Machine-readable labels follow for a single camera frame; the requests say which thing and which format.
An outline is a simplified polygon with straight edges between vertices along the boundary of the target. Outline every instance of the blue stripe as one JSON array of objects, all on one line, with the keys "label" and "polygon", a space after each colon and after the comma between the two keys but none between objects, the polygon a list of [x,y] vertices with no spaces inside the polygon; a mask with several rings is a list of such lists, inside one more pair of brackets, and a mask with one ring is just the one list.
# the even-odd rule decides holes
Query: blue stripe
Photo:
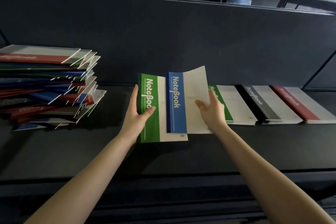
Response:
[{"label": "blue stripe", "polygon": [[167,132],[187,133],[183,73],[169,72],[166,79]]}]

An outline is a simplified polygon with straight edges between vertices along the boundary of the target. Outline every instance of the green stripe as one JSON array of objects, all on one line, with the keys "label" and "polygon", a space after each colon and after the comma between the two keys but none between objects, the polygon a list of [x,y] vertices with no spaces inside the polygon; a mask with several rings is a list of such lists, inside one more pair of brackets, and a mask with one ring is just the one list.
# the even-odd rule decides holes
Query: green stripe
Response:
[{"label": "green stripe", "polygon": [[[141,143],[151,143],[160,141],[160,121],[159,121],[159,100],[158,100],[158,77],[154,75],[141,74],[141,83],[139,85],[138,108],[139,113],[144,113],[149,106],[155,106],[154,113],[147,120],[144,129],[140,134]],[[141,95],[153,96],[153,99]]]},{"label": "green stripe", "polygon": [[208,84],[208,87],[209,87],[210,90],[212,90],[212,91],[215,93],[216,98],[217,98],[217,99],[218,99],[218,100],[225,106],[225,108],[224,108],[225,120],[226,120],[226,121],[233,121],[232,116],[231,116],[231,114],[230,114],[230,112],[229,112],[229,109],[228,109],[228,107],[226,106],[226,104],[225,104],[225,102],[224,102],[224,100],[223,100],[223,98],[222,98],[222,95],[221,95],[221,93],[219,92],[217,86],[216,86],[216,85]]}]

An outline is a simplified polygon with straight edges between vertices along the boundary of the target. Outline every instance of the neat stack of notebooks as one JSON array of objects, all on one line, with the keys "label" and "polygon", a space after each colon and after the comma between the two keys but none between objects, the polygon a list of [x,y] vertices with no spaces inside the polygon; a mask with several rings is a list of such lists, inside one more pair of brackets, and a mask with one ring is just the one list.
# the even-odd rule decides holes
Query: neat stack of notebooks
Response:
[{"label": "neat stack of notebooks", "polygon": [[336,117],[296,87],[272,86],[278,96],[306,123],[336,123]]},{"label": "neat stack of notebooks", "polygon": [[262,124],[298,124],[302,119],[269,86],[237,86]]},{"label": "neat stack of notebooks", "polygon": [[0,49],[0,113],[9,116],[13,130],[57,128],[88,116],[106,93],[93,76],[96,53],[26,45]]},{"label": "neat stack of notebooks", "polygon": [[218,100],[225,106],[225,120],[227,124],[255,125],[257,118],[247,106],[235,86],[208,85]]}]

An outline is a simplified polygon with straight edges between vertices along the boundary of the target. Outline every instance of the black table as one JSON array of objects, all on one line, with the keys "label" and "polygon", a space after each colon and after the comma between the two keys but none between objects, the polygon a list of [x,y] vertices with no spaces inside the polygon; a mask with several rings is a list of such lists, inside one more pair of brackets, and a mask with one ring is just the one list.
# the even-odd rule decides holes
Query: black table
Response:
[{"label": "black table", "polygon": [[[10,132],[7,122],[1,121],[0,197],[44,195],[36,204],[40,205],[118,134],[133,87],[100,88],[107,90],[106,96],[92,114],[76,126],[54,131]],[[336,93],[308,94],[336,114]],[[336,183],[336,125],[231,127],[315,200],[333,192],[330,187]],[[313,184],[323,192],[315,192]],[[18,215],[20,218],[35,208],[23,209]],[[145,219],[146,223],[154,219],[157,223],[162,216],[165,222],[180,221],[180,216],[202,216],[202,219],[206,215],[202,220],[236,219],[246,218],[246,212],[249,218],[263,215],[215,136],[188,135],[187,142],[133,146],[92,213],[96,217],[92,221],[109,220],[105,215],[113,215],[113,220],[119,222]]]}]

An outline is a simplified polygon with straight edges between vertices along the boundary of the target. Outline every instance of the right hand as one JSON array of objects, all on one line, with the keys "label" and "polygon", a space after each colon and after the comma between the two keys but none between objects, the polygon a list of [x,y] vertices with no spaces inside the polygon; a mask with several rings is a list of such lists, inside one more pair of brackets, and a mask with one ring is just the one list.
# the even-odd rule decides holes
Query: right hand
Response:
[{"label": "right hand", "polygon": [[196,105],[201,111],[202,119],[214,133],[221,127],[226,127],[224,105],[216,98],[215,93],[209,90],[210,104],[207,105],[200,100],[195,100]]}]

